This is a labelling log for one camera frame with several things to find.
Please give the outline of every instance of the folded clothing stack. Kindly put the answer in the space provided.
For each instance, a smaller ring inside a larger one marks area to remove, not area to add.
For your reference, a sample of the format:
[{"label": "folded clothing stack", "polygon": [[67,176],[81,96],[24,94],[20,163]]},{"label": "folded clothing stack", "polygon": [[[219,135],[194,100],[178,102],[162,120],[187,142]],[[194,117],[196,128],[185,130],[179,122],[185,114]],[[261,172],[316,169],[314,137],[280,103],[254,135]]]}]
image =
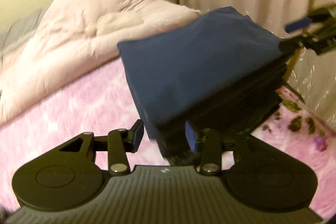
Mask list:
[{"label": "folded clothing stack", "polygon": [[280,38],[232,7],[186,27],[118,44],[148,136],[176,164],[188,155],[185,121],[251,131],[277,107],[289,56]]}]

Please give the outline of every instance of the pink bed sheet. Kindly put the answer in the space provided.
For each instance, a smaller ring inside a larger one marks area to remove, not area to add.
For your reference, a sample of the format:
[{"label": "pink bed sheet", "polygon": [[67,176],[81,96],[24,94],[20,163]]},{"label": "pink bed sheet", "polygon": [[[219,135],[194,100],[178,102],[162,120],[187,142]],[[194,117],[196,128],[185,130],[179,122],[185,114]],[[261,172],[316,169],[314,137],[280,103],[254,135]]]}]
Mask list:
[{"label": "pink bed sheet", "polygon": [[[254,135],[313,168],[319,186],[311,208],[323,218],[332,216],[336,208],[336,139],[328,138],[328,148],[317,151],[307,128],[297,133],[288,130],[292,112],[282,106],[278,115],[281,120],[271,117]],[[0,130],[0,205],[8,211],[18,209],[11,179],[21,165],[84,131],[106,135],[116,128],[130,128],[138,118],[120,59],[44,99]],[[139,151],[128,159],[131,166],[168,165],[146,135]],[[107,168],[105,152],[98,153],[96,164]],[[232,164],[232,155],[224,154],[223,168]]]}]

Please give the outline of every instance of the silver screw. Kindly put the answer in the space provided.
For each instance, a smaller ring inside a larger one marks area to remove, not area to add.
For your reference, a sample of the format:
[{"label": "silver screw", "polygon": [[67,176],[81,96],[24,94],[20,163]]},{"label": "silver screw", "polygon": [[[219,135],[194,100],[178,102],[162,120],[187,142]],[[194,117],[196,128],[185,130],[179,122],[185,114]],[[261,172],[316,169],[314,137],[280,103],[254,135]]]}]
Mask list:
[{"label": "silver screw", "polygon": [[204,164],[202,169],[205,172],[214,173],[214,172],[217,172],[219,170],[219,166],[217,164]]},{"label": "silver screw", "polygon": [[111,170],[116,173],[125,172],[127,170],[127,166],[125,164],[113,164],[111,166]]}]

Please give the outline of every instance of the white logo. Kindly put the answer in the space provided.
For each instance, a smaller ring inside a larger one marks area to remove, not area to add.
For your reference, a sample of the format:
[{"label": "white logo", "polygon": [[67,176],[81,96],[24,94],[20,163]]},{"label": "white logo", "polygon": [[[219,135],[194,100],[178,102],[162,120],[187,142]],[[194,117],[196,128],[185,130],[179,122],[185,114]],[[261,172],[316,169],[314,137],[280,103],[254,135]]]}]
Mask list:
[{"label": "white logo", "polygon": [[161,172],[167,174],[170,170],[168,168],[161,169]]}]

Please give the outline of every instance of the dark blue garment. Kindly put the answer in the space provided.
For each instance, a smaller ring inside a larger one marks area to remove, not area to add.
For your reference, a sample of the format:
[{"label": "dark blue garment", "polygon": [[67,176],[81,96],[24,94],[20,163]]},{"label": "dark blue garment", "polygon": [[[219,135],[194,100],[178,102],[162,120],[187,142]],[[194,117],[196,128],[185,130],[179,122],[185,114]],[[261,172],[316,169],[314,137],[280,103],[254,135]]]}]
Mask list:
[{"label": "dark blue garment", "polygon": [[[149,135],[156,135],[157,125],[280,58],[279,41],[248,16],[226,7],[167,33],[120,42],[118,49],[140,117],[153,127]],[[264,77],[270,81],[281,76]]]}]

